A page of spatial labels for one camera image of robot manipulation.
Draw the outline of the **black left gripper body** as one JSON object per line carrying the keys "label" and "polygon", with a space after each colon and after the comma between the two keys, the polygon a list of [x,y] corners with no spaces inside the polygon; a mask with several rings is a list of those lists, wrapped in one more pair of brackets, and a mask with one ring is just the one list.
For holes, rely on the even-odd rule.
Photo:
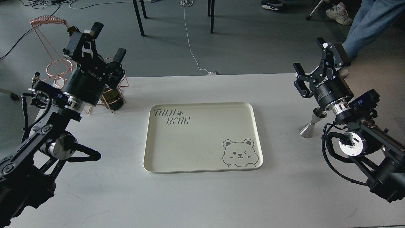
{"label": "black left gripper body", "polygon": [[76,62],[77,66],[62,87],[62,93],[95,106],[104,89],[108,88],[106,85],[108,63],[101,57]]}

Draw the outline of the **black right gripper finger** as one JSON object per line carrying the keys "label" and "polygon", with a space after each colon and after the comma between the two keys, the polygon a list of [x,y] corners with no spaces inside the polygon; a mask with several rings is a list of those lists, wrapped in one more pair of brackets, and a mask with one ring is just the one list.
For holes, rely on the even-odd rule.
{"label": "black right gripper finger", "polygon": [[298,90],[303,98],[312,97],[313,92],[312,90],[310,92],[310,89],[308,89],[305,82],[308,82],[309,84],[315,84],[317,82],[317,79],[311,78],[311,76],[305,74],[305,71],[300,63],[293,63],[293,67],[295,68],[295,71],[297,73],[296,80],[294,81],[295,88]]}
{"label": "black right gripper finger", "polygon": [[325,71],[326,67],[334,69],[340,75],[341,78],[346,79],[349,75],[347,69],[351,64],[351,60],[348,57],[342,44],[327,43],[323,38],[316,38],[319,47],[322,49],[322,57],[318,69]]}

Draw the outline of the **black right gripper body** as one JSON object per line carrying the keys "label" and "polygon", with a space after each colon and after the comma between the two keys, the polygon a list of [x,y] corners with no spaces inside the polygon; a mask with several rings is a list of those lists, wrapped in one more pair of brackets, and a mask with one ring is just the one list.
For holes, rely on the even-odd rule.
{"label": "black right gripper body", "polygon": [[313,72],[310,78],[309,97],[314,97],[318,106],[324,111],[329,110],[333,102],[340,99],[349,102],[353,98],[353,92],[346,81],[331,71],[328,71],[325,77]]}

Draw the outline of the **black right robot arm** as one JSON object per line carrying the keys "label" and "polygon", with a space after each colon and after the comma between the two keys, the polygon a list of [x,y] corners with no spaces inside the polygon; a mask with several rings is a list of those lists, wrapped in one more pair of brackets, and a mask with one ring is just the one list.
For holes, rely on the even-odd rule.
{"label": "black right robot arm", "polygon": [[[336,67],[350,65],[341,44],[327,43],[317,38],[322,49],[320,64],[307,75],[300,63],[294,63],[297,77],[295,88],[301,97],[314,97],[318,108],[314,114],[325,117],[331,110],[333,123],[324,126],[322,154],[325,161],[340,177],[351,183],[366,185],[370,192],[388,202],[404,198],[404,145],[381,130],[375,123],[375,110],[380,95],[371,89],[356,99],[339,75]],[[339,173],[330,163],[326,152],[344,163],[353,163],[366,175],[366,183],[350,179]]]}

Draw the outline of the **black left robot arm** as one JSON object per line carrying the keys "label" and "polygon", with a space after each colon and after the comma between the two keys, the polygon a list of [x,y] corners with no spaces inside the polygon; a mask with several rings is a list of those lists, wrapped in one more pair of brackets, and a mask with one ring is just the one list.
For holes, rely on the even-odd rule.
{"label": "black left robot arm", "polygon": [[9,226],[26,206],[38,208],[54,196],[55,179],[66,162],[100,160],[92,148],[78,144],[66,127],[70,120],[80,121],[86,105],[96,106],[106,88],[116,89],[125,71],[122,60],[126,50],[119,48],[109,63],[97,53],[95,41],[103,24],[95,22],[80,32],[70,27],[70,41],[64,57],[77,67],[61,89],[37,81],[30,93],[21,96],[26,114],[26,97],[42,115],[31,125],[25,123],[21,144],[15,151],[1,155],[1,227]]}

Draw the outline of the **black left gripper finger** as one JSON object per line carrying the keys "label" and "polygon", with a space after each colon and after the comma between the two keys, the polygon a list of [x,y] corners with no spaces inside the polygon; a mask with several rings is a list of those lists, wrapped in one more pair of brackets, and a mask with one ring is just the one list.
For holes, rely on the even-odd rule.
{"label": "black left gripper finger", "polygon": [[107,64],[107,82],[106,85],[110,89],[116,89],[120,81],[123,79],[125,70],[122,68],[122,61],[127,50],[119,48],[113,57],[112,62]]}
{"label": "black left gripper finger", "polygon": [[75,26],[67,29],[70,41],[66,48],[63,49],[63,56],[77,63],[83,60],[95,60],[100,55],[97,53],[95,40],[100,34],[104,24],[94,22],[90,30],[80,32]]}

